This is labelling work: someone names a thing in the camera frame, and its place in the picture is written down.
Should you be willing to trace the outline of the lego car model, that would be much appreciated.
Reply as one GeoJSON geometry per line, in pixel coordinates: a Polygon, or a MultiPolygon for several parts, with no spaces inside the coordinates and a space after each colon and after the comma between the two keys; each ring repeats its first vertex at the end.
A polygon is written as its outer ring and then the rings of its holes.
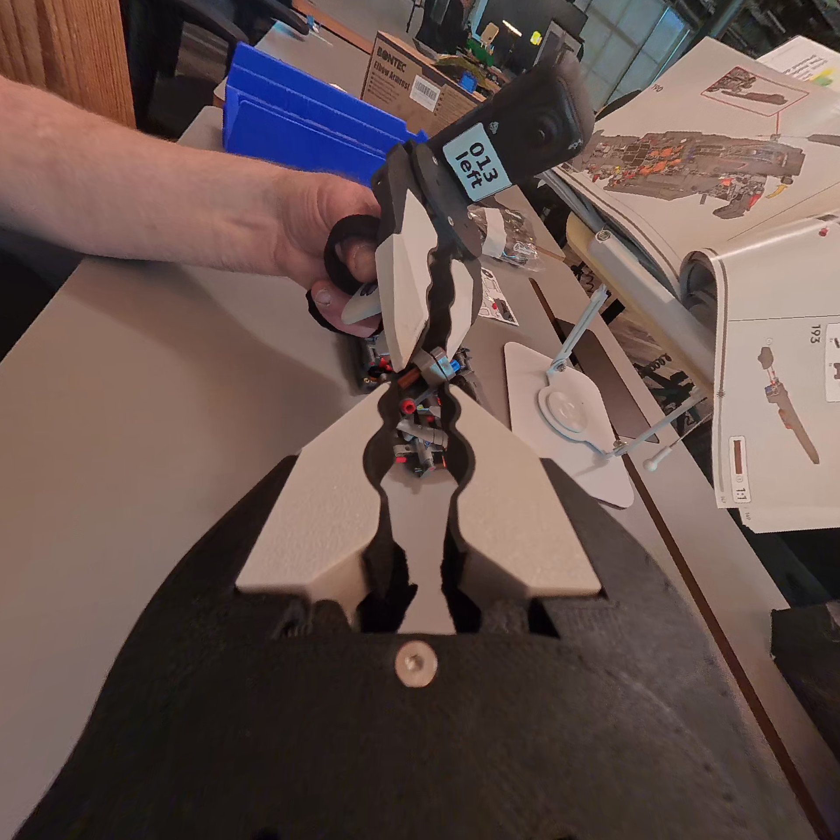
{"type": "MultiPolygon", "coordinates": [[[[384,349],[382,336],[351,338],[350,347],[358,383],[363,392],[371,392],[393,378],[391,358],[384,349]]],[[[469,348],[460,347],[451,365],[455,375],[450,384],[457,385],[476,402],[484,405],[485,395],[469,348]]],[[[445,469],[447,438],[438,390],[422,377],[417,377],[410,384],[401,386],[400,406],[401,419],[393,436],[395,462],[404,465],[418,478],[437,469],[445,469]]]]}

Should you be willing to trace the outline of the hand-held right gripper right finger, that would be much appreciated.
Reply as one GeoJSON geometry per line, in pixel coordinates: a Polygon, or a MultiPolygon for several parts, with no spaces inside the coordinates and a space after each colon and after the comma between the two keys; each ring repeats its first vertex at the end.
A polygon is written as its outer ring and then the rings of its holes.
{"type": "Polygon", "coordinates": [[[528,616],[535,600],[601,594],[541,458],[462,388],[446,385],[441,408],[455,481],[441,588],[455,632],[476,634],[496,606],[528,616]]]}

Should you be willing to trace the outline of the clear bag of lego parts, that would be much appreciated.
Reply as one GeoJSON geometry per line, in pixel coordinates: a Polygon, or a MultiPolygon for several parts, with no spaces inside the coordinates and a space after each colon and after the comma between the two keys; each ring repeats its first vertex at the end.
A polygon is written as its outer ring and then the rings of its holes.
{"type": "Polygon", "coordinates": [[[471,204],[469,218],[478,227],[482,254],[531,272],[541,271],[544,260],[529,220],[501,205],[471,204]]]}

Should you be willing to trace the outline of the nested blue storage bins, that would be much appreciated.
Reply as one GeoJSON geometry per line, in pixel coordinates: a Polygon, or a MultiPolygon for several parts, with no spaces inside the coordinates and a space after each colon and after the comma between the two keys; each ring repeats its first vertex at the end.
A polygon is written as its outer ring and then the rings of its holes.
{"type": "Polygon", "coordinates": [[[303,70],[237,45],[225,89],[225,152],[369,185],[386,153],[409,140],[428,137],[303,70]]]}

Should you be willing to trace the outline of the lego set box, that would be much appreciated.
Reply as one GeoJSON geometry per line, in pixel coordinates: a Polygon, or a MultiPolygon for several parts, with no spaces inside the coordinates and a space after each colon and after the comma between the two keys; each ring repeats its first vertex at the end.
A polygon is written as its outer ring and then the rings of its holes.
{"type": "MultiPolygon", "coordinates": [[[[685,401],[693,387],[680,363],[655,343],[643,355],[658,354],[633,367],[663,412],[685,401]],[[674,368],[672,375],[660,370],[674,368]]],[[[688,451],[711,482],[711,420],[686,421],[688,451]]],[[[817,730],[839,752],[839,528],[755,532],[746,513],[725,510],[784,598],[770,611],[770,656],[817,730]]]]}

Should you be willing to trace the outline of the person's left hand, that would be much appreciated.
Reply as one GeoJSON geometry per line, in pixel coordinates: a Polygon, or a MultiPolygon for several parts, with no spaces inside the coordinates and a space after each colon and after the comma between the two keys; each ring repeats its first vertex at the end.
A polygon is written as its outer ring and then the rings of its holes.
{"type": "Polygon", "coordinates": [[[298,171],[279,175],[277,190],[274,257],[280,274],[310,295],[314,310],[331,329],[361,338],[378,332],[378,314],[351,324],[343,321],[350,295],[335,285],[323,261],[338,222],[350,216],[381,216],[371,190],[336,175],[298,171]]]}

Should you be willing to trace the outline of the white sticker sheet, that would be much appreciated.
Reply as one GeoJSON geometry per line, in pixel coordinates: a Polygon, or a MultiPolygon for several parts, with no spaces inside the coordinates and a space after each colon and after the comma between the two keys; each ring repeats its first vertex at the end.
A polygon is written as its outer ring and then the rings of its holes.
{"type": "Polygon", "coordinates": [[[504,294],[496,275],[488,268],[480,268],[482,299],[479,316],[483,319],[504,322],[513,327],[519,326],[509,301],[504,294]]]}

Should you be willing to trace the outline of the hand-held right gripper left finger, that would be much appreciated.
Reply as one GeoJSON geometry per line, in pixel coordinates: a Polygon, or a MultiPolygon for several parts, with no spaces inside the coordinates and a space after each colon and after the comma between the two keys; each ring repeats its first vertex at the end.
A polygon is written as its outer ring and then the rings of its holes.
{"type": "Polygon", "coordinates": [[[395,632],[415,596],[382,481],[402,419],[397,384],[379,385],[295,458],[238,574],[243,593],[336,602],[364,632],[395,632]]]}

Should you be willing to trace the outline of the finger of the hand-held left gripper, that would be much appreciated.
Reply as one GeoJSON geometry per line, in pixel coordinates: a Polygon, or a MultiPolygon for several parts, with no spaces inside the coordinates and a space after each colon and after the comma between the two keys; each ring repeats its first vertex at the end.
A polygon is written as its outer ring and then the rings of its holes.
{"type": "Polygon", "coordinates": [[[454,358],[482,303],[480,263],[476,259],[452,259],[442,271],[443,297],[436,306],[432,346],[454,358]]]}
{"type": "Polygon", "coordinates": [[[438,234],[426,208],[407,192],[402,230],[375,251],[382,324],[394,371],[408,366],[428,325],[433,283],[429,256],[437,248],[438,234]]]}

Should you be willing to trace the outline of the wooden pillar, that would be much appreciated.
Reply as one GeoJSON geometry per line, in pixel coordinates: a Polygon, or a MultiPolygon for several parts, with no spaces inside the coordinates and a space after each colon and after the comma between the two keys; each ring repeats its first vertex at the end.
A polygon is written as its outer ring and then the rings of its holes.
{"type": "Polygon", "coordinates": [[[1,72],[135,128],[118,1],[2,1],[1,72]]]}

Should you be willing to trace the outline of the dark table hatch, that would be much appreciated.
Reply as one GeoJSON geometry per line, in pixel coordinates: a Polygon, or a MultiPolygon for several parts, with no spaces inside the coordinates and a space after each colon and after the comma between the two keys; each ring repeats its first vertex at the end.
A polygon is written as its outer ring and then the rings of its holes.
{"type": "Polygon", "coordinates": [[[587,327],[574,346],[570,364],[598,387],[616,435],[636,439],[648,428],[646,416],[594,324],[587,327]]]}

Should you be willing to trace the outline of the white book stand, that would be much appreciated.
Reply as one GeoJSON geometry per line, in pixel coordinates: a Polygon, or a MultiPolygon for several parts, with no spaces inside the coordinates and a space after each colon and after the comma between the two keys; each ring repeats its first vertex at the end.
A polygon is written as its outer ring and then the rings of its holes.
{"type": "Polygon", "coordinates": [[[609,296],[604,283],[593,291],[582,315],[562,330],[561,348],[553,359],[514,342],[505,345],[503,355],[512,431],[591,497],[626,509],[634,502],[634,487],[624,457],[701,404],[705,395],[692,387],[684,402],[656,424],[648,423],[636,439],[616,435],[598,387],[570,364],[574,346],[609,296]]]}

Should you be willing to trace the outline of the person's left forearm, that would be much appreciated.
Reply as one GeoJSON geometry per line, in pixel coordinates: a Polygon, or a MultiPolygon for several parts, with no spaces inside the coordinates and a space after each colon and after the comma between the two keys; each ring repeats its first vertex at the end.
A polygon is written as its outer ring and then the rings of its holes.
{"type": "Polygon", "coordinates": [[[91,256],[290,277],[280,170],[1,82],[2,228],[91,256]]]}

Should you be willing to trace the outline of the grey lego blade assembly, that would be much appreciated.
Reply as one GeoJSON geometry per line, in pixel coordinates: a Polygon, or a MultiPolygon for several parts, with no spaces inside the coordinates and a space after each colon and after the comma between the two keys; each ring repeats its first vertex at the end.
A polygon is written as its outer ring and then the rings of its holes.
{"type": "Polygon", "coordinates": [[[419,399],[422,394],[436,393],[461,372],[462,365],[441,348],[392,353],[392,381],[399,392],[419,399]]]}

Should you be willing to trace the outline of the instruction booklet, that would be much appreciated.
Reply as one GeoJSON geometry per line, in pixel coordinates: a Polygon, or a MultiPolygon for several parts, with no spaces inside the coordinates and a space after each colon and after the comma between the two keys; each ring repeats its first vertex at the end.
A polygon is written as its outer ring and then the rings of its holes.
{"type": "Polygon", "coordinates": [[[705,38],[553,173],[572,248],[713,402],[717,505],[838,528],[838,92],[705,38]]]}

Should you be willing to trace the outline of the cardboard box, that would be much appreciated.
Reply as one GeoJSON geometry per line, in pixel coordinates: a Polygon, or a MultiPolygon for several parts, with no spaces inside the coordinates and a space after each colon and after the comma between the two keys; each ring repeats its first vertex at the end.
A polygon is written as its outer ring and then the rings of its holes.
{"type": "Polygon", "coordinates": [[[397,36],[379,30],[371,50],[361,98],[427,135],[449,126],[491,98],[506,82],[471,56],[429,57],[397,36]]]}

